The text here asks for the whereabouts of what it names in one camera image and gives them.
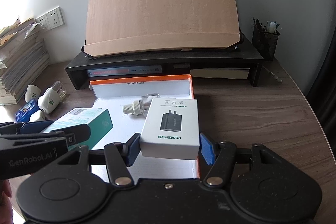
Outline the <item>person's left hand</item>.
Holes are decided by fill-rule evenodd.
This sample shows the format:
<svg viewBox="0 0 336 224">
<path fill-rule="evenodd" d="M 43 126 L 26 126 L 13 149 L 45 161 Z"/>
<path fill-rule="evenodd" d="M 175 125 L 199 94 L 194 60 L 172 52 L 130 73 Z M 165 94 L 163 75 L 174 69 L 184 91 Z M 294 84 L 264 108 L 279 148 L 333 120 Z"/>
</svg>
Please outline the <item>person's left hand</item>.
<svg viewBox="0 0 336 224">
<path fill-rule="evenodd" d="M 13 208 L 10 201 L 13 194 L 9 180 L 5 180 L 3 182 L 1 194 L 2 194 L 2 201 L 1 201 L 0 223 L 13 224 Z"/>
</svg>

